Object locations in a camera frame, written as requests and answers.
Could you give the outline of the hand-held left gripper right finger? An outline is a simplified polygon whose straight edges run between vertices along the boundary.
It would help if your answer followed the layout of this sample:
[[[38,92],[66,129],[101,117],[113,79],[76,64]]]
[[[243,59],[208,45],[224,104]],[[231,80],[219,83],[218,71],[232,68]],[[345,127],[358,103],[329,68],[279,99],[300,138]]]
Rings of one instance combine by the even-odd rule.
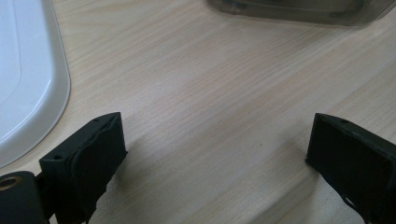
[[[351,121],[317,113],[305,162],[365,224],[396,224],[396,145]]]

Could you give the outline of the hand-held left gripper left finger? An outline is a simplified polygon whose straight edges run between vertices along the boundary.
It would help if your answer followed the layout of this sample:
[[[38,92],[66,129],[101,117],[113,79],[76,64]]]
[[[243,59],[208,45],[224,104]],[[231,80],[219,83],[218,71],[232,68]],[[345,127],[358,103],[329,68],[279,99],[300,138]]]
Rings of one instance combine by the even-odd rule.
[[[59,224],[87,222],[127,151],[121,114],[95,118],[39,160]]]

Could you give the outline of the white lid with grey handle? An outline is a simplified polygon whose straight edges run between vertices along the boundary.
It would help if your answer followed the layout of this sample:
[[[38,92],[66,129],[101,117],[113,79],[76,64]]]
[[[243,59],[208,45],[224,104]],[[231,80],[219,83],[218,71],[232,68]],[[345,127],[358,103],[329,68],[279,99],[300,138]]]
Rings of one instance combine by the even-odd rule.
[[[0,0],[0,168],[34,148],[70,93],[51,0]]]

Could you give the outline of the clear plastic storage box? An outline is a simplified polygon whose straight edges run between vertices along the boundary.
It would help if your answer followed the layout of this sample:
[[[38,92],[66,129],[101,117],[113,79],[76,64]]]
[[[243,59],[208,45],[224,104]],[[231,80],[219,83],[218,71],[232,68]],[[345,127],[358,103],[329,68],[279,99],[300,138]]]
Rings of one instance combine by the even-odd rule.
[[[282,21],[363,26],[396,8],[396,0],[206,0],[232,15]]]

